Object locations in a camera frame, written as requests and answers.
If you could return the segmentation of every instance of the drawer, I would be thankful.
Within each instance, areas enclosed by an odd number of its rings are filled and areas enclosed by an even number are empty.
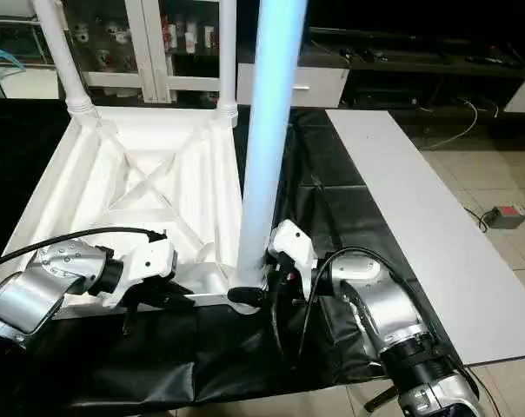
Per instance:
[[[237,70],[237,103],[251,104],[255,65],[240,63]],[[338,107],[348,69],[298,67],[292,106]]]

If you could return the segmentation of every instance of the black plastic sheet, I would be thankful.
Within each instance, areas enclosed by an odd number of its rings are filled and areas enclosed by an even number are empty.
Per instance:
[[[276,222],[295,220],[319,255],[338,245],[379,252],[411,281],[432,314],[325,112],[292,110],[290,119]],[[242,108],[234,130],[242,183],[248,123],[249,108]],[[43,149],[39,155],[44,161]],[[15,169],[11,175],[26,173]],[[30,194],[34,184],[26,187],[21,192]],[[365,357],[349,306],[331,297],[317,306],[295,370],[276,349],[267,308],[253,315],[226,306],[138,314],[129,336],[120,314],[53,321],[26,354],[2,350],[0,414],[141,414],[380,377],[381,369]],[[282,326],[293,329],[294,345],[302,309],[282,318]]]

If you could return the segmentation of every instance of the floor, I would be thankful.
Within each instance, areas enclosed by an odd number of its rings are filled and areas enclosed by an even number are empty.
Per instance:
[[[494,205],[516,203],[525,207],[525,152],[428,151],[422,154],[462,206],[478,215]],[[516,230],[490,229],[486,237],[525,286],[525,222]],[[474,371],[493,395],[502,416],[525,417],[525,360],[475,367]],[[389,381],[373,381],[310,393],[184,408],[173,414],[179,417],[359,417],[369,415],[362,405],[389,386]],[[496,416],[483,391],[481,403],[487,416]],[[395,400],[372,415],[403,416]]]

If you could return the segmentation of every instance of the blue-lit tube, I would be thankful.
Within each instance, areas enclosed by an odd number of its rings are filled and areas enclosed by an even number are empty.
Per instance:
[[[266,287],[268,245],[307,0],[262,0],[235,287]]]

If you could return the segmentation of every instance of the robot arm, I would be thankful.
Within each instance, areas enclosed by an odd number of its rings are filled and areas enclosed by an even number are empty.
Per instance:
[[[38,249],[24,271],[0,284],[0,336],[25,348],[62,306],[66,294],[95,295],[107,308],[133,313],[140,302],[164,307],[187,292],[172,283],[177,253],[169,239],[113,259],[109,248],[80,240]]]
[[[294,260],[299,253],[314,253],[308,237],[292,225],[284,221],[272,234],[274,239],[280,237],[280,242],[270,243],[270,253],[277,259],[287,256]],[[310,248],[299,248],[308,244]],[[324,282],[312,285],[318,286],[319,294],[338,296],[350,303],[367,354],[382,363],[394,382],[404,414],[484,416],[470,385],[440,349],[414,301],[394,279],[393,271],[363,252],[354,248],[329,260],[322,274]]]

